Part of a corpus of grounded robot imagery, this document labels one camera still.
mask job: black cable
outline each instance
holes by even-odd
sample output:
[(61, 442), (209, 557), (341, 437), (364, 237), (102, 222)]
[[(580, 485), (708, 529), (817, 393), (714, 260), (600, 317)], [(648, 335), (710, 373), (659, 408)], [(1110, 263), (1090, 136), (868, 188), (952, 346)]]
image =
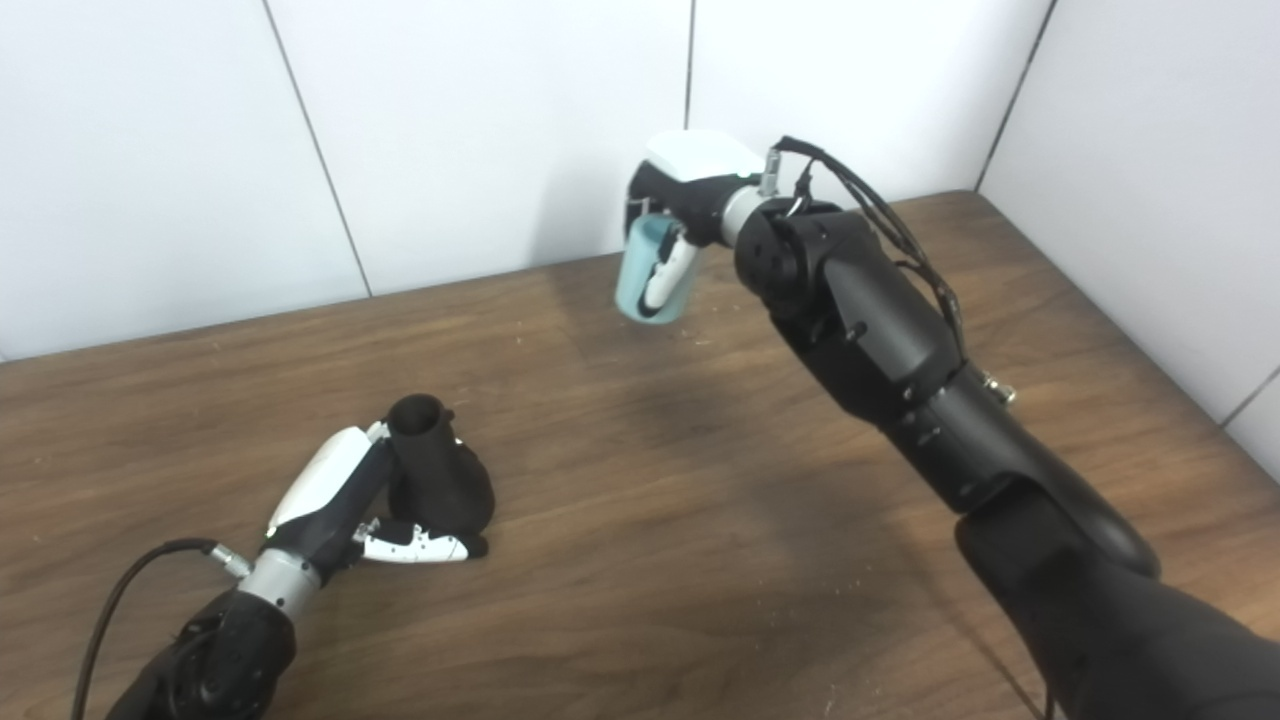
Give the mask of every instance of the black cable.
[(115, 587), (111, 588), (111, 594), (106, 596), (106, 603), (102, 605), (102, 612), (97, 616), (97, 623), (93, 625), (93, 634), (88, 638), (88, 648), (84, 650), (84, 660), (81, 662), (81, 674), (76, 680), (76, 697), (72, 701), (72, 717), (70, 720), (83, 720), (84, 706), (88, 703), (88, 685), (93, 676), (93, 662), (97, 661), (97, 651), (102, 646), (102, 637), (106, 635), (106, 626), (111, 621), (111, 615), (115, 612), (115, 606), (120, 603), (120, 597), (124, 594), (124, 589), (129, 587), (133, 578), (142, 571), (152, 560), (163, 555), (170, 555), (174, 552), (182, 552), (186, 550), (198, 550), (205, 555), (209, 555), (218, 547), (218, 541), (211, 541), (209, 538), (182, 538), (169, 541), (160, 547), (151, 548), (138, 557), (128, 570), (120, 575), (116, 580)]
[(858, 173), (849, 169), (847, 165), (832, 158), (826, 150), (818, 147), (817, 145), (797, 140), (791, 136), (783, 136), (774, 146), (776, 150), (782, 152), (796, 152), (810, 159), (810, 165), (813, 160), (818, 160), (827, 167), (828, 170), (840, 184), (845, 187), (849, 195), (852, 196), (858, 206), (861, 208), (863, 215), (876, 229), (878, 229), (893, 247), (900, 252), (910, 258), (914, 264), (905, 265), (911, 272), (916, 273), (931, 288), (933, 288), (933, 295), (936, 296), (938, 310), (942, 313), (942, 318), (946, 320), (947, 325), (951, 328), (951, 334), (955, 337), (956, 350), (960, 354), (960, 359), (968, 359), (968, 351), (965, 347), (964, 338), (964, 316), (960, 313), (960, 300), (956, 297), (955, 291), (947, 284), (942, 275), (933, 269), (929, 263), (928, 256), (924, 254), (924, 249), (920, 242), (911, 233), (911, 229), (906, 227), (902, 218), (890, 208), (888, 202), (876, 188), (867, 183), (863, 178), (858, 177)]

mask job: wooden tabletop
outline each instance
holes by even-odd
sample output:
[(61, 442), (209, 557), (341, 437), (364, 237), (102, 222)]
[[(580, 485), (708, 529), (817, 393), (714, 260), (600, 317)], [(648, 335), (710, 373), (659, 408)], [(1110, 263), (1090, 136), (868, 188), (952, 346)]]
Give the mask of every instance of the wooden tabletop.
[[(1280, 487), (984, 200), (899, 209), (1023, 421), (1171, 583), (1280, 637)], [(65, 717), (134, 557), (192, 534), (252, 553), (329, 434), (424, 391), (493, 474), (492, 555), (335, 578), (270, 717), (1029, 717), (1042, 684), (954, 519), (728, 254), (666, 327), (614, 311), (617, 264), (0, 365), (0, 717)], [(197, 556), (143, 573), (90, 717), (228, 584)]]

